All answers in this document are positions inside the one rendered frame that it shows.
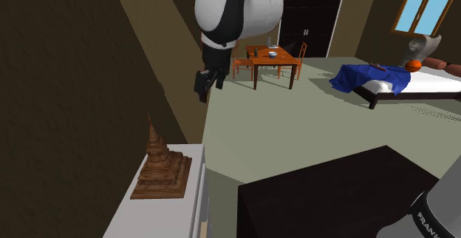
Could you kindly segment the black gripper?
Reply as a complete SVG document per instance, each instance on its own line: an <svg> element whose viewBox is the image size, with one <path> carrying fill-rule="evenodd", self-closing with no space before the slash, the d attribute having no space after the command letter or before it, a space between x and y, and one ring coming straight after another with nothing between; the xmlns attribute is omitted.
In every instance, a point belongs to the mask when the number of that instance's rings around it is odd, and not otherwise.
<svg viewBox="0 0 461 238"><path fill-rule="evenodd" d="M222 69L224 73L216 74L216 88L223 88L226 75L230 71L232 52L232 48L220 50L206 44L202 45L202 61L206 70L197 71L194 83L194 91L198 94L201 103L207 103L208 91L213 84L213 74L210 73L210 69Z"/></svg>

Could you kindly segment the orange wooden chair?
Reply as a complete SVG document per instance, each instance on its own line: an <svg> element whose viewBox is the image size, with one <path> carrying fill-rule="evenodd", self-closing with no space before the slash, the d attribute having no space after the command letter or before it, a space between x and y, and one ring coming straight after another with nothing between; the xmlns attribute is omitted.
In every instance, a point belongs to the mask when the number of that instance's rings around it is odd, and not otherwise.
<svg viewBox="0 0 461 238"><path fill-rule="evenodd" d="M295 45L295 42L283 47L283 49L286 51L286 52L289 52L291 51L291 49L294 47ZM301 44L301 48L300 48L300 51L299 51L299 54L298 54L298 60L299 60L299 63L298 63L298 66L296 68L296 79L298 80L300 78L300 72L301 72L301 68L302 68L302 62L303 62L303 59L304 59L304 56L305 56L305 52L307 50L307 44L305 42L303 42ZM281 76L281 71L283 69L288 69L288 67L279 67L278 68L278 78L280 78Z"/></svg>
<svg viewBox="0 0 461 238"><path fill-rule="evenodd" d="M239 44L233 48L232 52L232 70L233 70L233 78L236 77L236 74L239 74L241 69L250 70L250 78L253 81L254 78L254 65L253 62L249 58L239 58L237 56L239 49Z"/></svg>

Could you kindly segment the orange wooden dining table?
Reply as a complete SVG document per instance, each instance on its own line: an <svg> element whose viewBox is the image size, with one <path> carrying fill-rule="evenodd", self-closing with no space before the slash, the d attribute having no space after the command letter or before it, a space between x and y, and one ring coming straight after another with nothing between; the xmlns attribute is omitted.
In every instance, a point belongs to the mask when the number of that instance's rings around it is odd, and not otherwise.
<svg viewBox="0 0 461 238"><path fill-rule="evenodd" d="M246 46L247 56L253 63L253 89L256 90L259 67L291 67L289 89L293 88L293 82L300 61L291 56L281 47L271 49L267 46Z"/></svg>

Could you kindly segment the brown wooden temple model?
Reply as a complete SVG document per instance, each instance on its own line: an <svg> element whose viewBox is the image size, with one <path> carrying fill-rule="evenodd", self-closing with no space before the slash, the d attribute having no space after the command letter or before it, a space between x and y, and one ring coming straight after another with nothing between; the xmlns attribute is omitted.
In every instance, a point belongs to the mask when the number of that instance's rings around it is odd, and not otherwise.
<svg viewBox="0 0 461 238"><path fill-rule="evenodd" d="M146 161L137 178L131 200L177 199L185 196L192 158L172 151L148 116Z"/></svg>

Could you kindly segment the black double door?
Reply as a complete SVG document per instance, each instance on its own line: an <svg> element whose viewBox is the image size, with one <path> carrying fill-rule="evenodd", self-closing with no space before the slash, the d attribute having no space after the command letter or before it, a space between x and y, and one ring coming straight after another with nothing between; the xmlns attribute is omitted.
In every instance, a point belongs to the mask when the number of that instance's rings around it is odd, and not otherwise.
<svg viewBox="0 0 461 238"><path fill-rule="evenodd" d="M278 45L296 57L305 43L308 58L326 58L342 0L284 0Z"/></svg>

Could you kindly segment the white chest of drawers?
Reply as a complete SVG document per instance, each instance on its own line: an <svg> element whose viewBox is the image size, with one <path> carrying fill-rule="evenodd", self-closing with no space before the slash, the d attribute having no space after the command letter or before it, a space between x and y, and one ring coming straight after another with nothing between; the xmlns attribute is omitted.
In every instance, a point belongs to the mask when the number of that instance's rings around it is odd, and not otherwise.
<svg viewBox="0 0 461 238"><path fill-rule="evenodd" d="M212 238L208 177L202 144L169 144L191 157L185 196L132 200L135 175L103 238Z"/></svg>

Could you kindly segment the dark robot stand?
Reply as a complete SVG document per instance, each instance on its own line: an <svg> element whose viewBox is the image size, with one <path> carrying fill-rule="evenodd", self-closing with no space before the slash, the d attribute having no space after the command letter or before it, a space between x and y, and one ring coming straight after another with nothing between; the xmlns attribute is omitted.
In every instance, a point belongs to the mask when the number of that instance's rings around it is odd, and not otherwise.
<svg viewBox="0 0 461 238"><path fill-rule="evenodd" d="M388 146L238 187L236 238L375 238L438 179Z"/></svg>

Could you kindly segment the bed with blue blanket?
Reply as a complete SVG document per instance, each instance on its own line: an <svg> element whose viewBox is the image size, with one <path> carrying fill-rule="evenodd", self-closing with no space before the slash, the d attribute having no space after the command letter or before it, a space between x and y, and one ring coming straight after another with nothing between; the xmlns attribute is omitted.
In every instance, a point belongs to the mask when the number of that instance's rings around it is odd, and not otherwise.
<svg viewBox="0 0 461 238"><path fill-rule="evenodd" d="M379 64L344 64L329 80L340 92L355 92L374 109L377 102L395 100L461 100L461 64L425 58L421 68Z"/></svg>

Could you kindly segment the grey statue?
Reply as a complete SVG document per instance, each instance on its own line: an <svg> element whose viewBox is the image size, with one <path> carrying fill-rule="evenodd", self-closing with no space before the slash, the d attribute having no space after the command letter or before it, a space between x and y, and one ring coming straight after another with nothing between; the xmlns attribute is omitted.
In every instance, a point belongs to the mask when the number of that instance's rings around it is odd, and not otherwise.
<svg viewBox="0 0 461 238"><path fill-rule="evenodd" d="M438 48L441 39L441 35L438 35L437 37L422 35L421 38L412 39L400 61L400 66L404 67L409 61L422 62Z"/></svg>

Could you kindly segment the window with brown frame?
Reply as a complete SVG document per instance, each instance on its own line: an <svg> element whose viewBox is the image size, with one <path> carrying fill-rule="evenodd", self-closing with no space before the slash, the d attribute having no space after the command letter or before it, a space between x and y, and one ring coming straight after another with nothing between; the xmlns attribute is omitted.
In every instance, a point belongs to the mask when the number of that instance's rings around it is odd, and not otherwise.
<svg viewBox="0 0 461 238"><path fill-rule="evenodd" d="M391 33L435 37L453 0L402 0Z"/></svg>

